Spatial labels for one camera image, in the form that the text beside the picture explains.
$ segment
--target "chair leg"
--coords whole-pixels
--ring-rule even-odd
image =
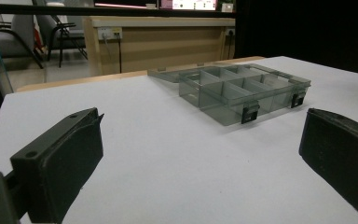
[[[39,61],[39,59],[36,57],[36,55],[30,50],[30,49],[27,49],[27,51],[31,54],[31,56],[33,57],[34,61],[37,63],[37,65],[39,65],[39,67],[41,69],[43,69],[43,65],[42,63]]]
[[[48,46],[48,61],[50,61],[51,56],[51,46]]]
[[[37,52],[37,50],[36,50],[36,49],[34,49],[34,56],[36,56],[36,57],[37,57],[37,59],[39,59],[39,61],[43,61],[42,56],[40,56],[39,52]]]
[[[60,37],[60,63],[58,67],[61,67],[62,62],[62,49],[63,49],[63,40],[62,40],[63,31],[61,30],[61,37]]]

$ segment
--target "electrical outlet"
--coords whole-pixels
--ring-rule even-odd
[[[98,39],[118,39],[117,35],[120,39],[123,38],[123,29],[121,27],[98,27]]]
[[[230,32],[232,32],[232,35],[235,35],[235,28],[234,27],[228,27],[226,29],[226,35],[230,35]]]

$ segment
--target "clear plastic organizer box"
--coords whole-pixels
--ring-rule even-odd
[[[148,75],[179,83],[182,98],[222,125],[302,105],[310,86],[310,80],[253,63],[160,68]]]

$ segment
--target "floor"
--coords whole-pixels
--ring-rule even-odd
[[[44,59],[42,62],[43,69],[40,69],[31,57],[4,59],[7,76],[13,91],[31,84],[90,76],[88,61],[77,49],[64,51],[61,68],[58,66],[59,52],[57,50],[51,52],[51,58],[48,62],[46,52],[41,56]]]

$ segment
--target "black latch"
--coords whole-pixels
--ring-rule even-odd
[[[292,99],[291,108],[299,106],[299,105],[302,105],[304,103],[304,97],[305,97],[305,91],[304,90],[299,91],[298,93],[294,94],[293,99]]]
[[[260,108],[260,105],[258,102],[252,102],[248,104],[246,107],[242,110],[242,120],[241,123],[247,123],[252,120],[257,119],[258,109]]]

